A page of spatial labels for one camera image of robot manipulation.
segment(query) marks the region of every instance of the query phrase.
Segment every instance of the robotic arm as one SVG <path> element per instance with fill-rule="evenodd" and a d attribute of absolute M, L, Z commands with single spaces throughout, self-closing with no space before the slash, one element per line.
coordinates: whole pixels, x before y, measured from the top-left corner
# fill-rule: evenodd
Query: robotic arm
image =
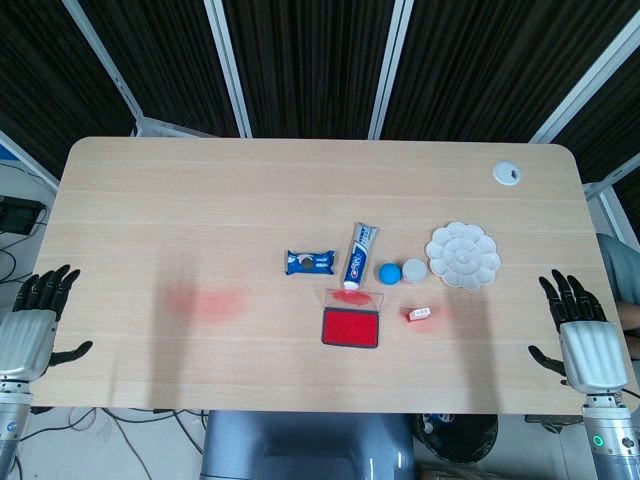
<path fill-rule="evenodd" d="M 582 416 L 598 479 L 640 480 L 640 448 L 631 414 L 615 399 L 628 383 L 618 332 L 578 280 L 570 275 L 565 279 L 557 270 L 552 274 L 558 291 L 544 277 L 540 285 L 549 300 L 564 362 L 550 359 L 534 345 L 529 353 L 586 395 Z"/>
<path fill-rule="evenodd" d="M 0 479 L 6 479 L 24 431 L 33 395 L 29 385 L 48 367 L 82 357 L 93 342 L 53 352 L 58 323 L 80 270 L 65 265 L 33 275 L 18 292 L 12 311 L 0 312 Z"/>

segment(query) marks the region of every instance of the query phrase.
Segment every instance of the blue ball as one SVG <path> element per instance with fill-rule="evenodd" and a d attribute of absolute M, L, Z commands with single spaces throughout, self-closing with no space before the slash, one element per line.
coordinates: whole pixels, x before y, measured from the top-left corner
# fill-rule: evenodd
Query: blue ball
<path fill-rule="evenodd" d="M 385 285 L 395 285 L 402 278 L 402 270 L 395 263 L 385 263 L 380 267 L 378 277 Z"/>

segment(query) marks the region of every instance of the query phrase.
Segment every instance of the small red box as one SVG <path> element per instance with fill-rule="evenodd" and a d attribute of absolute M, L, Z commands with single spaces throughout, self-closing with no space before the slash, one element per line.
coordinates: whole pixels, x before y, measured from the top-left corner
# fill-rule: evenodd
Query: small red box
<path fill-rule="evenodd" d="M 370 310 L 324 309 L 322 343 L 340 347 L 376 348 L 379 314 Z"/>

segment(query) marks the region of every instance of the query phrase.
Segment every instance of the blue wrapper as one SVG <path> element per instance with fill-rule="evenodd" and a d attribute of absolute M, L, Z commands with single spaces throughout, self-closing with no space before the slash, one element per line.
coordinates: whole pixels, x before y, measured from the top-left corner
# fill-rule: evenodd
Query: blue wrapper
<path fill-rule="evenodd" d="M 351 256 L 347 263 L 347 271 L 344 274 L 344 288 L 347 290 L 357 290 L 360 287 L 367 266 L 369 250 L 373 245 L 373 239 L 378 233 L 378 227 L 370 227 L 364 223 L 357 223 L 353 235 L 353 246 Z"/>
<path fill-rule="evenodd" d="M 287 275 L 294 273 L 320 273 L 333 275 L 333 250 L 324 253 L 296 253 L 287 251 Z"/>

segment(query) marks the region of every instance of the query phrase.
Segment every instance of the person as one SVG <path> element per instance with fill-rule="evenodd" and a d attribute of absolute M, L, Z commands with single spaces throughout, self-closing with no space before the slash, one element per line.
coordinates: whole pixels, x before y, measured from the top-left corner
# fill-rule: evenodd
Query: person
<path fill-rule="evenodd" d="M 609 235 L 596 234 L 632 360 L 640 360 L 640 252 Z"/>

